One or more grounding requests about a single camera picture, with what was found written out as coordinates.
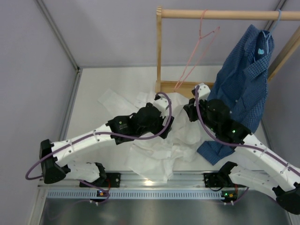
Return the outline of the white shirt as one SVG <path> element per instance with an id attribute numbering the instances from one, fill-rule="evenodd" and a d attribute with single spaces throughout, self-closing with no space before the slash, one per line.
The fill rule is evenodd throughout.
<path id="1" fill-rule="evenodd" d="M 125 168 L 148 179 L 169 179 L 173 175 L 176 159 L 187 163 L 193 161 L 203 140 L 198 122 L 190 122 L 183 110 L 188 98 L 179 93 L 169 93 L 168 97 L 174 117 L 168 137 L 135 140 L 126 145 Z"/>

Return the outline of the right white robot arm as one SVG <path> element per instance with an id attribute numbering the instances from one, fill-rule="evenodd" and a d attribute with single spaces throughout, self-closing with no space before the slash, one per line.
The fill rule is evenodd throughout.
<path id="1" fill-rule="evenodd" d="M 204 131 L 216 142 L 228 144 L 264 170 L 253 172 L 234 162 L 226 162 L 217 173 L 221 185 L 237 184 L 261 192 L 284 210 L 300 213 L 300 170 L 262 144 L 251 131 L 231 119 L 229 108 L 219 99 L 192 98 L 183 109 L 191 122 L 199 120 Z"/>

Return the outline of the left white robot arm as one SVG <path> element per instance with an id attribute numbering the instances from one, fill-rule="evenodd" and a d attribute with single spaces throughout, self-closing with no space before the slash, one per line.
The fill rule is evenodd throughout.
<path id="1" fill-rule="evenodd" d="M 168 107 L 147 103 L 138 112 L 121 115 L 97 129 L 62 142 L 44 140 L 40 144 L 42 177 L 45 184 L 63 179 L 83 180 L 96 187 L 105 184 L 105 168 L 98 162 L 77 162 L 79 156 L 100 148 L 140 139 L 145 134 L 165 139 L 174 117 Z"/>

